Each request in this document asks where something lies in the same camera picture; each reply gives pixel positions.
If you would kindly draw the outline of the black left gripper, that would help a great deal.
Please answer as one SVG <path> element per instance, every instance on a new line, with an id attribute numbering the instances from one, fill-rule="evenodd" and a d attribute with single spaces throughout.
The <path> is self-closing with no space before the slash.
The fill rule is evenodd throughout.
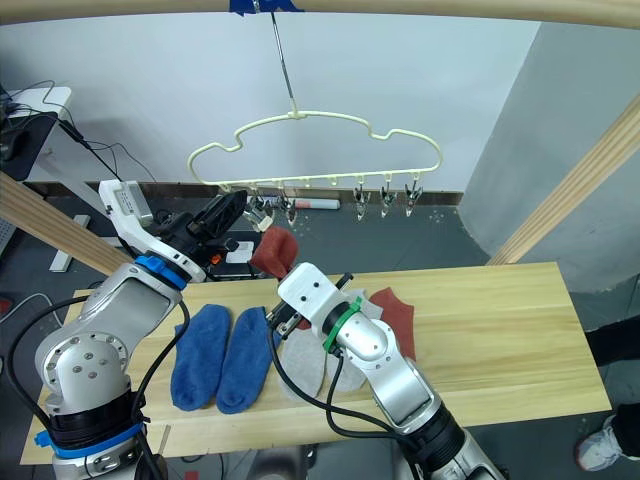
<path id="1" fill-rule="evenodd" d="M 197 214 L 181 212 L 166 217 L 157 228 L 157 236 L 198 266 L 220 265 L 238 247 L 227 232 L 246 204 L 246 192 L 218 195 Z"/>

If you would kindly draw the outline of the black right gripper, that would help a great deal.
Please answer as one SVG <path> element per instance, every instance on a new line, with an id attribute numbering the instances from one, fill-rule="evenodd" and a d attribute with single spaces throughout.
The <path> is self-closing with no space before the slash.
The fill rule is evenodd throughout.
<path id="1" fill-rule="evenodd" d="M 348 308 L 349 303 L 347 300 L 336 304 L 320 324 L 320 330 L 327 334 L 329 332 L 329 328 L 336 324 L 339 317 L 345 313 Z M 306 317 L 295 311 L 293 307 L 284 301 L 281 301 L 266 315 L 266 320 L 268 325 L 273 327 L 281 337 L 289 337 L 296 328 L 306 330 L 312 326 L 311 322 Z"/>

